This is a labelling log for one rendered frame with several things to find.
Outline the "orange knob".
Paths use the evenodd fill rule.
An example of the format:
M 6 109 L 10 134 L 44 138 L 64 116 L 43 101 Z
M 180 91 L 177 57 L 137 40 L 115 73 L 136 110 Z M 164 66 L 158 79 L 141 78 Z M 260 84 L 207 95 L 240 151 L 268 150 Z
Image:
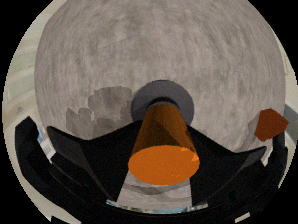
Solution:
M 129 159 L 132 175 L 153 185 L 182 183 L 200 168 L 181 112 L 170 104 L 154 105 L 146 113 Z

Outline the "black round pedestal with silver shaft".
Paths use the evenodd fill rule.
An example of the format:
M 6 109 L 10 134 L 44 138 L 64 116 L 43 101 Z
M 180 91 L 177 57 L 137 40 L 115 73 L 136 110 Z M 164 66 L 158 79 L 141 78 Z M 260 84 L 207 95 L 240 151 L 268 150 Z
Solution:
M 153 80 L 137 92 L 130 107 L 133 123 L 144 120 L 149 109 L 158 104 L 173 105 L 181 112 L 185 125 L 192 124 L 194 116 L 192 97 L 184 87 L 169 80 Z

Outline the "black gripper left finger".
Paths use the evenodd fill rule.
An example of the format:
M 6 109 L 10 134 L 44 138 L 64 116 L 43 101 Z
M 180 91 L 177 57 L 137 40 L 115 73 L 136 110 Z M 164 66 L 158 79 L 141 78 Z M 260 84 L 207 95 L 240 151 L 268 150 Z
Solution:
M 47 135 L 57 153 L 84 168 L 108 200 L 117 202 L 142 123 L 144 120 L 134 121 L 93 140 L 71 136 L 52 125 L 47 125 Z

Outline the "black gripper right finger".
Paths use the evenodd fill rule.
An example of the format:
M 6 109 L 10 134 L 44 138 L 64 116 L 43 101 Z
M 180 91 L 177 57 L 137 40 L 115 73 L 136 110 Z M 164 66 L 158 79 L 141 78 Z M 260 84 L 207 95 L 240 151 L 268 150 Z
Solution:
M 198 160 L 200 168 L 192 177 L 189 177 L 192 206 L 208 204 L 209 198 L 220 192 L 223 186 L 229 184 L 243 168 L 261 160 L 267 149 L 267 147 L 259 147 L 251 151 L 249 149 L 249 151 L 234 153 L 217 144 L 210 137 L 202 135 L 190 125 L 186 127 L 200 157 Z

